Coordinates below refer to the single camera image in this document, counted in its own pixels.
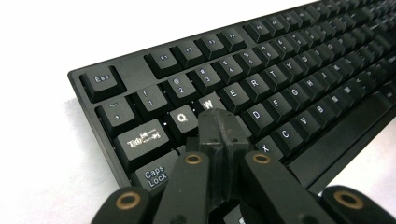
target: black keyboard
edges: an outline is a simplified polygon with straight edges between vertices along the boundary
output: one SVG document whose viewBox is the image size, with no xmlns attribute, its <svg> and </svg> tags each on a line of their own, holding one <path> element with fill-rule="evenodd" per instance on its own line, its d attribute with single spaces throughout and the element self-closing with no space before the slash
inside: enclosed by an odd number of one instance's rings
<svg viewBox="0 0 396 224">
<path fill-rule="evenodd" d="M 156 198 L 211 108 L 320 192 L 395 118 L 395 68 L 396 1 L 330 0 L 68 76 L 119 185 Z"/>
</svg>

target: white surface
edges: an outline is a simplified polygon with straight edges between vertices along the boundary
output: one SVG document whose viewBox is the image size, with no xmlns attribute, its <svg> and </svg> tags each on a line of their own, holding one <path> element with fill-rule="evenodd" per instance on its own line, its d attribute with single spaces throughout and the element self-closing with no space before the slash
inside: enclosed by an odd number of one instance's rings
<svg viewBox="0 0 396 224">
<path fill-rule="evenodd" d="M 0 223 L 89 223 L 118 187 L 68 71 L 305 2 L 0 3 Z M 396 178 L 389 167 L 396 150 L 389 151 L 391 156 L 375 154 L 387 163 L 369 157 L 370 165 L 358 165 L 358 171 L 378 167 L 362 177 L 367 181 L 345 181 L 385 193 L 395 216 Z M 358 177 L 358 171 L 347 176 Z M 384 183 L 392 188 L 382 190 Z"/>
</svg>

